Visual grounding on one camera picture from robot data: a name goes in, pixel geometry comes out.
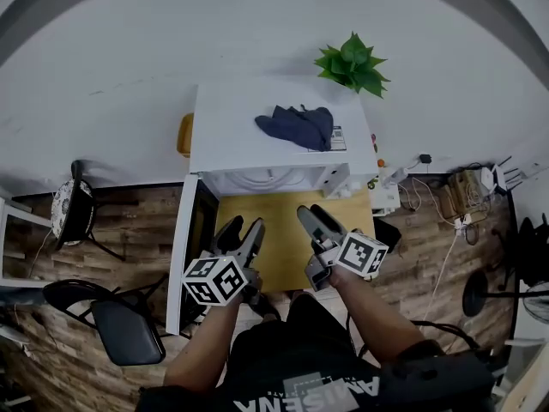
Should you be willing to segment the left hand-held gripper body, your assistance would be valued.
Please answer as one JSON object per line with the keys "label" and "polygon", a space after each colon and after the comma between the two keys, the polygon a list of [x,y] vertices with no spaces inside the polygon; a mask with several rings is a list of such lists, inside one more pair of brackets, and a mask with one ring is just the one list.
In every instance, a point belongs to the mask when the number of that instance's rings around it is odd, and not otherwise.
{"label": "left hand-held gripper body", "polygon": [[228,253],[204,252],[182,273],[182,283],[194,300],[203,306],[227,306],[241,295],[255,303],[262,279],[252,267],[257,249]]}

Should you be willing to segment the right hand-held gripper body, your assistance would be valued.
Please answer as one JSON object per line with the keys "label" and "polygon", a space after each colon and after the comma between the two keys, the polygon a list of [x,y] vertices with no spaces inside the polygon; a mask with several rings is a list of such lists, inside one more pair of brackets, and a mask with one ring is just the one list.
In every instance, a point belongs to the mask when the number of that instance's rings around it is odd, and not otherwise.
{"label": "right hand-held gripper body", "polygon": [[379,275],[381,264],[389,247],[360,232],[347,233],[342,241],[326,239],[321,244],[313,241],[313,255],[305,274],[314,291],[324,289],[335,266],[341,266],[365,280]]}

